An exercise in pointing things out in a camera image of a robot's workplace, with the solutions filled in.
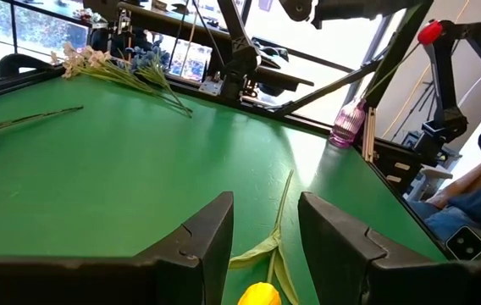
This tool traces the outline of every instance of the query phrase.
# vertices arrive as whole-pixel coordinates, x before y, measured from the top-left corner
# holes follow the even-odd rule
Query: pink bottle
[[[349,147],[353,143],[362,122],[365,120],[364,105],[364,98],[354,98],[353,101],[342,107],[334,121],[329,142],[341,148]]]

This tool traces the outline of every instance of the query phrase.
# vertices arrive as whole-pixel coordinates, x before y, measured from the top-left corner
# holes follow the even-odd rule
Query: metal rod
[[[390,23],[391,23],[391,20],[393,19],[393,16],[394,16],[393,14],[389,16],[385,16],[380,21],[378,25],[378,29],[376,30],[376,33],[374,34],[374,37],[370,42],[370,45],[368,46],[367,53],[365,53],[365,57],[362,59],[362,64],[365,64],[366,62],[373,59],[374,55],[376,54],[376,51],[378,50],[380,43],[382,42],[382,39],[384,38],[385,32],[390,27]],[[361,82],[362,80],[358,80],[351,83],[350,88],[348,89],[348,93],[346,94],[346,98],[344,99],[344,102],[342,103],[342,105],[346,105],[351,100],[353,100],[353,98],[359,91]]]
[[[374,130],[376,127],[376,113],[374,108],[368,108],[363,132],[362,157],[372,163],[374,155]]]
[[[252,7],[252,0],[245,0],[244,5],[242,6],[242,12],[240,13],[240,19],[244,26],[246,26],[246,22],[248,21],[248,14],[250,13],[250,8]]]
[[[333,69],[344,71],[346,73],[351,73],[351,72],[355,71],[354,69],[345,67],[341,64],[333,63],[333,62],[325,60],[323,58],[317,58],[317,57],[312,56],[310,54],[306,54],[306,53],[303,53],[301,51],[297,51],[297,50],[289,48],[289,47],[280,46],[279,44],[274,43],[274,42],[270,42],[266,39],[262,39],[262,38],[259,38],[259,37],[253,37],[253,40],[255,40],[256,42],[259,42],[259,43],[261,43],[265,46],[268,46],[268,47],[282,47],[282,48],[284,48],[288,51],[289,55],[297,56],[298,58],[302,58],[302,59],[311,61],[311,62],[316,63],[316,64],[321,64],[321,65],[324,65],[326,67],[330,67],[330,68],[333,68]]]
[[[11,8],[11,31],[13,32],[13,48],[14,48],[14,52],[18,53],[19,41],[17,39],[17,23],[14,17],[14,2],[11,2],[9,4],[9,7]]]
[[[279,115],[292,114],[296,110],[307,106],[309,103],[314,102],[320,97],[324,97],[330,94],[331,92],[339,90],[342,86],[348,85],[353,81],[359,80],[362,77],[374,72],[378,68],[379,63],[380,63],[380,60],[373,61],[367,64],[366,66],[351,72],[350,74],[344,76],[343,78],[335,81],[332,84],[319,88],[316,91],[309,93],[306,96],[301,97],[300,99],[294,102],[287,103],[282,108],[277,110],[276,114],[279,114]]]

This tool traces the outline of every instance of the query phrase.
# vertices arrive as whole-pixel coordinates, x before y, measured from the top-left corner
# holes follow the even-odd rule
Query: green table
[[[85,105],[0,131],[0,255],[132,256],[225,190],[235,193],[232,254],[238,255],[271,231],[293,169],[282,225],[301,303],[318,303],[299,234],[301,191],[445,260],[353,149],[181,98],[193,119],[145,94],[87,77],[58,78],[0,96],[0,121]],[[267,263],[230,271],[224,304],[236,304],[251,283],[264,280]]]

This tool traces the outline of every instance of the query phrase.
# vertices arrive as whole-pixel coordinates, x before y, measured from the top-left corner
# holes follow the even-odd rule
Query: green leaf
[[[271,254],[271,252],[278,246],[278,241],[274,236],[269,236],[259,245],[251,250],[248,250],[241,255],[232,258],[229,261],[230,269],[241,269],[259,262]]]
[[[293,170],[290,171],[288,179],[285,182],[284,192],[280,198],[280,205],[276,215],[276,220],[274,222],[274,229],[270,236],[264,241],[260,242],[253,249],[242,253],[240,256],[232,258],[229,261],[229,268],[240,269],[252,266],[253,264],[270,255],[271,259],[268,266],[267,282],[270,283],[273,279],[273,274],[276,274],[276,278],[278,279],[278,282],[282,287],[282,291],[284,291],[287,299],[291,304],[297,305],[299,304],[299,297],[297,296],[295,287],[293,286],[288,265],[285,262],[284,250],[282,249],[281,233],[282,213],[284,212],[285,199],[287,198],[287,192],[290,188],[292,176]]]
[[[280,287],[284,291],[285,296],[288,298],[291,304],[299,304],[299,297],[291,281],[290,271],[288,270],[288,264],[285,262],[284,250],[282,249],[282,241],[279,241],[278,250],[276,251],[276,259],[274,260],[274,273],[280,283]]]

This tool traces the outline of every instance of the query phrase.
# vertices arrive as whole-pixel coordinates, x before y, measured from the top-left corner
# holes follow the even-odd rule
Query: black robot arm
[[[444,144],[467,130],[467,118],[457,106],[451,64],[451,50],[461,39],[466,39],[481,58],[481,23],[456,25],[449,20],[432,21],[418,36],[431,62],[437,104],[434,119],[423,123],[423,133],[413,148],[427,164],[435,162]]]
[[[393,14],[426,0],[319,0],[314,7],[312,24],[322,28],[322,21],[332,19],[369,18]],[[294,21],[306,21],[312,12],[312,0],[280,0],[288,16]]]

